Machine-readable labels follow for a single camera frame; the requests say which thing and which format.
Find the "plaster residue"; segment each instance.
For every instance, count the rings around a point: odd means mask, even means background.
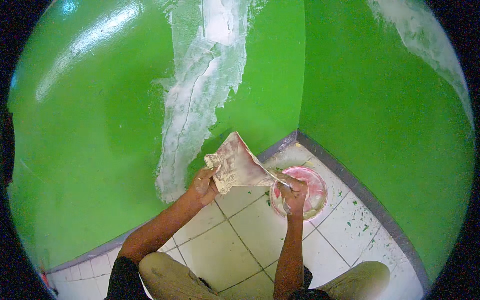
[[[215,108],[238,90],[248,23],[259,7],[252,0],[184,0],[168,11],[175,75],[159,80],[168,92],[156,179],[167,203],[185,191],[187,166],[210,137]]]
[[[409,51],[421,57],[455,89],[474,128],[467,83],[442,26],[423,1],[367,0],[373,15],[395,25]]]

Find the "fingers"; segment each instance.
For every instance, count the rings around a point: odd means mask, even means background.
[[[213,175],[215,175],[215,173],[217,173],[219,168],[220,168],[220,166],[213,167],[213,168],[203,167],[198,171],[197,177],[198,178],[210,178]]]
[[[199,194],[205,194],[208,190],[208,187],[210,185],[210,178],[197,178],[195,180],[195,190]]]
[[[284,180],[288,183],[292,191],[302,192],[307,190],[307,183],[296,178],[291,177],[288,174],[276,172],[276,175],[279,179]]]
[[[280,190],[280,193],[282,194],[282,198],[285,199],[285,198],[293,197],[292,190],[290,189],[289,186],[281,182],[278,182],[276,184],[276,187],[278,187],[278,189]]]

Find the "green painted wall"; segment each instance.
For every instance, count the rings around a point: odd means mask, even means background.
[[[472,181],[460,100],[364,1],[305,1],[305,23],[300,129],[375,194],[435,279]]]
[[[173,74],[171,28],[152,1],[55,2],[30,37],[9,108],[15,126],[11,208],[33,262],[69,261],[166,208],[156,196],[163,103],[153,79]],[[37,86],[78,35],[128,5],[138,16],[74,55],[43,102]],[[298,126],[305,54],[303,3],[271,1],[247,36],[243,82],[218,108],[190,174],[226,135],[259,153]]]

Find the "plaster-covered hand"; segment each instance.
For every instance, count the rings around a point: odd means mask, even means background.
[[[211,203],[218,195],[218,189],[212,178],[212,176],[218,171],[218,168],[219,167],[201,168],[197,174],[195,174],[195,177],[187,190],[187,194],[191,195],[202,206]]]
[[[288,183],[287,186],[279,182],[277,187],[282,194],[282,198],[285,199],[290,212],[294,216],[302,216],[303,205],[308,191],[307,183],[283,173],[277,173],[277,177]]]

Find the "floor tile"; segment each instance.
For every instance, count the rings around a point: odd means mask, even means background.
[[[340,201],[345,198],[350,192],[350,189],[316,157],[312,156],[304,166],[315,170],[327,185],[327,203],[322,211],[311,220],[315,226],[318,226],[335,209]]]
[[[110,282],[110,274],[105,274],[95,278],[96,285],[98,287],[98,291],[104,299],[107,296],[108,292],[108,283]]]
[[[400,247],[388,231],[380,227],[377,234],[373,237],[373,240],[363,250],[354,265],[365,261],[378,261],[388,266],[388,269],[392,272],[396,265],[402,262],[402,257],[404,257],[404,254]]]
[[[175,245],[175,242],[173,241],[173,238],[170,238],[169,240],[167,240],[167,242],[165,243],[165,245],[163,245],[160,249],[158,249],[158,251],[160,252],[167,252],[168,250],[170,249],[173,249],[175,248],[177,245]]]
[[[227,217],[260,198],[270,187],[265,186],[234,186],[226,195],[218,195],[216,202]]]
[[[268,199],[268,196],[263,196],[230,219],[232,226],[262,267],[278,259],[287,234],[287,219],[274,212],[267,203]],[[310,222],[303,223],[304,237],[313,230]]]
[[[85,300],[102,300],[103,299],[102,295],[100,294],[100,291],[98,290],[98,286],[96,284],[95,278],[89,278],[89,279],[73,281],[73,282],[77,282],[81,285],[80,293],[77,293],[77,295],[81,295],[82,299],[85,299]]]
[[[82,279],[82,275],[80,275],[80,269],[77,264],[70,267],[70,272],[72,273],[72,280]]]
[[[106,253],[93,258],[91,264],[94,277],[110,274],[112,272],[110,263],[108,262],[108,255]]]
[[[291,143],[281,152],[267,159],[262,165],[266,169],[278,170],[303,165],[312,154],[299,143]]]
[[[117,247],[111,251],[109,251],[107,253],[108,255],[108,262],[110,263],[110,266],[113,268],[113,264],[115,262],[115,260],[117,259],[117,255],[119,255],[119,251],[121,249],[121,246],[120,247]]]
[[[348,193],[318,229],[352,265],[380,226],[371,211],[353,193]]]
[[[186,265],[178,248],[168,251],[167,254],[170,255],[177,262],[181,263],[182,265]]]
[[[219,295],[226,300],[271,300],[273,298],[273,282],[264,272],[260,272],[242,283],[219,293]]]
[[[225,217],[223,217],[220,209],[215,202],[212,202],[211,204],[202,208],[192,220],[180,228],[180,230],[175,233],[173,238],[175,239],[177,245],[181,245],[189,239],[204,233],[220,222],[223,222],[224,220]]]
[[[75,300],[76,295],[74,294],[75,291],[72,288],[71,282],[58,282],[55,285],[59,295],[59,300]]]
[[[64,279],[64,281],[72,281],[72,272],[70,271],[70,268],[61,270],[60,274],[62,276],[62,279]]]
[[[378,299],[389,300],[420,300],[423,289],[412,265],[403,257],[390,274],[390,283]]]
[[[92,264],[90,263],[90,261],[78,264],[78,267],[80,269],[80,275],[82,279],[88,279],[93,277]]]
[[[53,281],[55,282],[64,282],[64,281],[71,281],[72,274],[70,272],[70,268],[66,268],[55,273],[52,273]]]
[[[187,266],[217,291],[260,271],[228,222],[181,245],[179,250]]]
[[[278,264],[278,261],[274,262],[273,264],[265,268],[265,272],[270,276],[272,280],[275,280],[275,272],[276,272],[277,264]]]
[[[302,246],[303,264],[313,274],[310,288],[317,288],[348,271],[349,266],[317,231],[309,235]]]

